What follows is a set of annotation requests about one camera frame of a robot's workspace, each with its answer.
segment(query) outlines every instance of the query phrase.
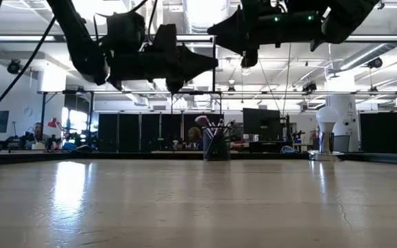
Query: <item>desk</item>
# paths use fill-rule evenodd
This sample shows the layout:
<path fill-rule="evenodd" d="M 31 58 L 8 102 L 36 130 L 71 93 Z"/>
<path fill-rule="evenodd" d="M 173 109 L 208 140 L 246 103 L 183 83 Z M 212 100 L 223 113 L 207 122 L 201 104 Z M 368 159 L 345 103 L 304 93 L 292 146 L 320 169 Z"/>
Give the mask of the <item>desk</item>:
<path fill-rule="evenodd" d="M 292 145 L 294 149 L 296 149 L 299 152 L 303 152 L 303 147 L 306 147 L 307 151 L 311 150 L 313 148 L 312 144 L 293 144 Z"/>

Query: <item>black cable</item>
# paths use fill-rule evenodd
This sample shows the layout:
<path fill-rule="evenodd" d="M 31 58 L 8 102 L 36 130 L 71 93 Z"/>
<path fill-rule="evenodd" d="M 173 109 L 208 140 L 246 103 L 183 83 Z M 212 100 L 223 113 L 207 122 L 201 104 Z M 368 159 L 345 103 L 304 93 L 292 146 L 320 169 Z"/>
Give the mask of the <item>black cable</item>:
<path fill-rule="evenodd" d="M 96 34 L 96 42 L 99 44 L 99 31 L 97 30 L 96 15 L 93 16 L 94 33 Z"/>
<path fill-rule="evenodd" d="M 22 75 L 26 72 L 30 64 L 33 62 L 33 59 L 35 58 L 36 54 L 39 52 L 39 49 L 41 48 L 42 44 L 45 41 L 45 38 L 47 38 L 48 33 L 51 31 L 54 22 L 56 21 L 56 17 L 53 17 L 51 20 L 50 24 L 48 25 L 47 29 L 45 30 L 41 40 L 39 41 L 38 45 L 34 49 L 32 56 L 28 59 L 27 63 L 24 65 L 20 73 L 18 73 L 17 77 L 13 80 L 13 82 L 7 87 L 7 89 L 3 92 L 3 94 L 0 96 L 0 103 L 6 97 L 8 92 L 13 88 L 13 86 L 19 81 L 19 79 L 22 77 Z"/>
<path fill-rule="evenodd" d="M 142 8 L 142 6 L 147 2 L 148 0 L 143 0 L 140 2 L 136 7 L 134 7 L 130 12 L 136 12 L 139 8 Z"/>
<path fill-rule="evenodd" d="M 157 1 L 158 0 L 154 1 L 154 5 L 152 6 L 150 23 L 148 24 L 148 39 L 151 41 L 151 43 L 154 42 L 154 39 L 151 37 L 151 26 L 152 26 L 152 20 L 154 18 L 154 14 L 156 13 Z"/>

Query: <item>black panel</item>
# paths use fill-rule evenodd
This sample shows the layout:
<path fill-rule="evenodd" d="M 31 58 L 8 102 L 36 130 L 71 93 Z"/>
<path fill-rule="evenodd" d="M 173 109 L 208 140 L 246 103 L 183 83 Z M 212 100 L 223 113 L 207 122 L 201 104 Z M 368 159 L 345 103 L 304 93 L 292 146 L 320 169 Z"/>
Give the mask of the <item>black panel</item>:
<path fill-rule="evenodd" d="M 159 146 L 159 119 L 160 114 L 142 114 L 141 152 L 151 152 Z"/>
<path fill-rule="evenodd" d="M 77 110 L 86 114 L 90 113 L 90 103 L 77 95 L 66 95 L 63 106 L 69 110 Z"/>
<path fill-rule="evenodd" d="M 99 151 L 117 152 L 118 114 L 99 115 Z"/>
<path fill-rule="evenodd" d="M 202 129 L 201 126 L 199 126 L 196 123 L 196 118 L 199 116 L 202 116 L 203 114 L 184 114 L 183 116 L 183 137 L 185 137 L 185 140 L 187 141 L 187 132 L 190 130 L 191 127 L 198 127 L 200 130 Z M 210 123 L 214 123 L 215 125 L 218 125 L 218 122 L 220 121 L 220 118 L 223 118 L 223 115 L 220 114 L 205 114 L 207 118 L 210 120 Z"/>
<path fill-rule="evenodd" d="M 360 114 L 361 149 L 397 153 L 397 113 Z"/>
<path fill-rule="evenodd" d="M 119 115 L 119 152 L 139 152 L 139 115 Z"/>
<path fill-rule="evenodd" d="M 162 114 L 162 138 L 165 142 L 179 139 L 181 127 L 181 114 Z"/>

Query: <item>wire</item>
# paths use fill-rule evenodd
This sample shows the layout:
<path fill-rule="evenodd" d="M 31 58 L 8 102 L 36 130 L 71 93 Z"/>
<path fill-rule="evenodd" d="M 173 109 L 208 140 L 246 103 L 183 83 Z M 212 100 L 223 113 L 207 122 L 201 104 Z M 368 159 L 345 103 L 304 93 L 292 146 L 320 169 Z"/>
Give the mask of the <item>wire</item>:
<path fill-rule="evenodd" d="M 276 109 L 277 109 L 278 111 L 280 111 L 280 107 L 278 106 L 278 103 L 276 102 L 276 99 L 275 99 L 274 93 L 273 93 L 273 91 L 272 91 L 272 88 L 270 87 L 270 84 L 269 84 L 269 82 L 267 81 L 266 73 L 265 73 L 265 70 L 263 69 L 263 64 L 261 63 L 261 59 L 259 59 L 258 62 L 260 62 L 261 71 L 263 72 L 263 76 L 265 77 L 266 84 L 267 84 L 267 86 L 268 86 L 268 88 L 269 88 L 269 91 L 272 93 L 272 97 L 274 98 L 274 102 L 275 102 L 275 105 L 276 105 Z"/>
<path fill-rule="evenodd" d="M 99 31 L 97 30 L 96 15 L 93 16 L 94 33 L 96 34 L 96 42 L 99 44 Z"/>
<path fill-rule="evenodd" d="M 151 37 L 151 27 L 152 27 L 152 20 L 154 18 L 154 14 L 156 13 L 157 1 L 158 0 L 154 1 L 154 5 L 152 6 L 150 23 L 148 24 L 148 39 L 151 41 L 151 43 L 154 42 L 154 39 Z"/>
<path fill-rule="evenodd" d="M 287 96 L 287 87 L 289 86 L 289 73 L 290 73 L 290 54 L 292 52 L 292 43 L 289 44 L 289 58 L 287 60 L 287 78 L 286 78 L 286 88 L 284 91 L 284 104 L 283 104 L 283 114 L 286 111 L 286 96 Z"/>
<path fill-rule="evenodd" d="M 17 7 L 17 6 L 13 6 L 10 5 L 8 3 L 3 3 L 3 5 L 7 6 L 7 7 L 11 7 L 17 10 L 48 10 L 48 8 L 23 8 L 23 7 Z"/>
<path fill-rule="evenodd" d="M 19 81 L 19 79 L 22 77 L 22 75 L 27 71 L 28 67 L 33 62 L 33 59 L 35 58 L 36 54 L 39 52 L 39 49 L 41 48 L 42 44 L 44 43 L 45 38 L 47 37 L 48 33 L 51 31 L 55 21 L 56 21 L 56 17 L 53 17 L 53 19 L 51 20 L 51 22 L 48 25 L 47 29 L 45 30 L 41 40 L 39 41 L 38 45 L 34 49 L 34 51 L 32 53 L 32 56 L 30 56 L 30 58 L 28 59 L 27 63 L 24 65 L 24 67 L 20 71 L 20 73 L 18 73 L 17 77 L 13 80 L 13 82 L 7 87 L 7 89 L 0 96 L 0 103 L 4 99 L 4 97 L 6 97 L 8 92 L 13 88 L 13 86 Z"/>
<path fill-rule="evenodd" d="M 130 12 L 136 12 L 139 8 L 142 8 L 142 6 L 147 2 L 148 0 L 143 0 L 140 2 L 136 7 L 134 7 Z"/>

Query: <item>red desk lamp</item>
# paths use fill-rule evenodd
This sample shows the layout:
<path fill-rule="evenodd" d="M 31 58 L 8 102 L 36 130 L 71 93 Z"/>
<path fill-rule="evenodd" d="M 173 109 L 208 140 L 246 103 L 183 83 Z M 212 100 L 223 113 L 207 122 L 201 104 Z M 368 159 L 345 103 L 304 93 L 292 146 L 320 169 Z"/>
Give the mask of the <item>red desk lamp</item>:
<path fill-rule="evenodd" d="M 59 128 L 62 132 L 63 132 L 63 127 L 62 127 L 62 125 L 61 125 L 61 123 L 60 122 L 58 122 L 58 119 L 56 118 L 56 117 L 54 117 L 53 119 L 52 119 L 52 121 L 50 121 L 48 124 L 47 124 L 47 126 L 49 126 L 49 127 L 54 127 L 54 128 Z"/>

